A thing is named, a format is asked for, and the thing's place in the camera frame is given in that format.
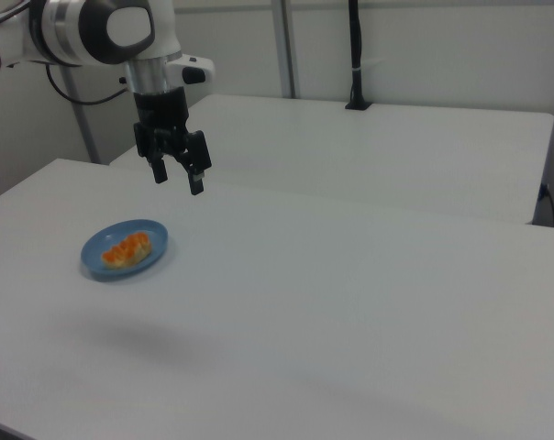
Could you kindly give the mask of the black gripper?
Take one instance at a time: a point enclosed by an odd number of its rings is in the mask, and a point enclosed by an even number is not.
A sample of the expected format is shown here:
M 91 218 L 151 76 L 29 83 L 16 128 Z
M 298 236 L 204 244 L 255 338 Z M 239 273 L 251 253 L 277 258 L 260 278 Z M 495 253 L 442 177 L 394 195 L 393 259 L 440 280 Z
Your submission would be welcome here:
M 133 96 L 138 110 L 138 123 L 134 125 L 138 155 L 147 160 L 155 182 L 166 182 L 168 176 L 161 139 L 154 129 L 173 129 L 170 155 L 187 172 L 191 194 L 202 193 L 205 171 L 212 167 L 212 162 L 205 134 L 201 130 L 187 132 L 189 111 L 184 88 L 156 94 L 134 93 Z

